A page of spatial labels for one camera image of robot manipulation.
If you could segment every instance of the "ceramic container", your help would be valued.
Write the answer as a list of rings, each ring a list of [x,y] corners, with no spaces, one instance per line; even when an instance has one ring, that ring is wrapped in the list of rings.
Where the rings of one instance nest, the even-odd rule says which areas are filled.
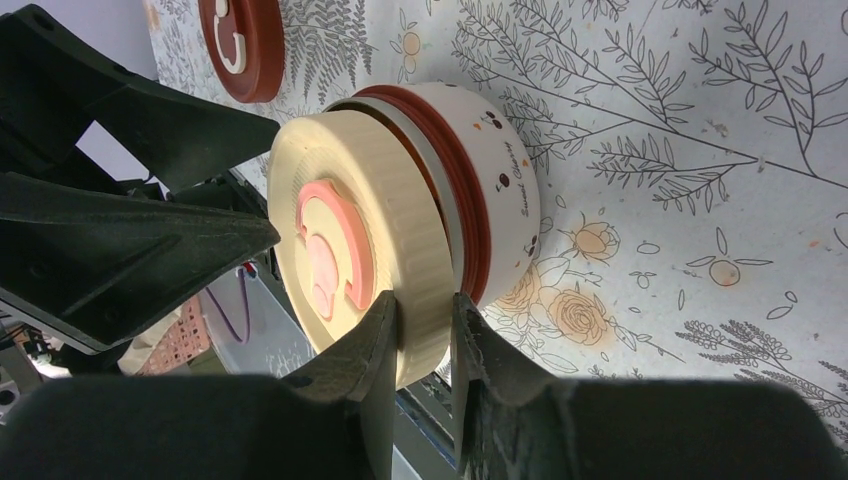
[[[376,85],[355,97],[401,110],[445,167],[463,223],[463,288],[485,306],[524,275],[538,248],[540,201],[521,139],[491,103],[443,83]]]
[[[465,270],[465,248],[462,240],[462,222],[456,207],[456,197],[451,190],[447,172],[430,141],[403,112],[376,98],[347,98],[333,103],[325,111],[354,110],[362,112],[383,124],[406,148],[415,161],[439,210],[445,235],[451,251],[456,291],[462,288]]]

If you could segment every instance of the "jar lid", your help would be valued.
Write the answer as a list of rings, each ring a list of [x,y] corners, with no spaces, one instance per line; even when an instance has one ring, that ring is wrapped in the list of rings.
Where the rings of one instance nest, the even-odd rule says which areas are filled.
[[[199,0],[206,48],[221,84],[241,103],[277,96],[285,68],[276,0]]]
[[[286,123],[271,149],[268,209],[283,282],[316,351],[394,290],[398,388],[436,368],[450,337],[451,256],[427,183],[386,127],[356,111]]]

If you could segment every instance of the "tablecloth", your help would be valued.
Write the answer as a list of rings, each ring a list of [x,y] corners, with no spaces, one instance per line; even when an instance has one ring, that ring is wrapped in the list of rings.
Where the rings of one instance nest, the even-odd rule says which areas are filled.
[[[196,0],[146,5],[163,84],[281,123],[370,84],[479,92],[544,217],[484,309],[501,335],[560,375],[779,382],[848,450],[844,2],[282,0],[284,85],[257,105],[215,77]],[[239,171],[264,190],[267,164]]]

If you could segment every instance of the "rose illustration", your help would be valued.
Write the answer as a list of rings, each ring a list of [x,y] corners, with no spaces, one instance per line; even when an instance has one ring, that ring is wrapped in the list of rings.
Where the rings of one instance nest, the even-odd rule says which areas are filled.
[[[567,235],[572,242],[572,247],[566,250],[563,255],[575,252],[575,257],[583,255],[587,259],[591,258],[604,263],[618,253],[618,247],[621,243],[621,238],[615,231],[615,227],[610,226],[607,222],[586,224],[586,215],[583,215],[583,226],[576,232],[565,230],[560,230],[560,232]]]
[[[557,295],[548,311],[562,334],[584,345],[598,343],[607,331],[607,322],[599,305],[574,290]]]
[[[527,312],[530,305],[538,301],[541,287],[542,279],[539,276],[539,269],[535,263],[531,263],[518,284],[509,293],[495,301],[495,305],[507,315]]]

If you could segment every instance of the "orange flower illustration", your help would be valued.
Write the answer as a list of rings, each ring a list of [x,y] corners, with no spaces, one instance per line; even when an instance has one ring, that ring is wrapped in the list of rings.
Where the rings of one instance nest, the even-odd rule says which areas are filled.
[[[530,310],[530,305],[539,300],[542,279],[535,263],[530,264],[527,273],[506,295],[495,301],[495,305],[507,315],[516,315]]]
[[[577,232],[567,232],[559,230],[571,239],[572,247],[566,250],[562,255],[567,255],[575,252],[574,256],[583,255],[586,259],[594,259],[606,263],[606,260],[612,258],[618,253],[618,247],[621,244],[621,238],[615,227],[610,226],[607,222],[595,222],[586,224],[586,215],[583,216],[583,226]]]
[[[412,31],[418,22],[406,21],[406,13],[400,9],[400,27],[403,34],[398,34],[397,41],[390,41],[392,50],[403,55],[403,65],[398,70],[398,83],[409,81],[409,76],[418,69],[418,53],[421,52],[421,37]]]
[[[583,345],[598,343],[607,331],[603,306],[575,290],[557,295],[548,311],[562,334],[572,342]]]

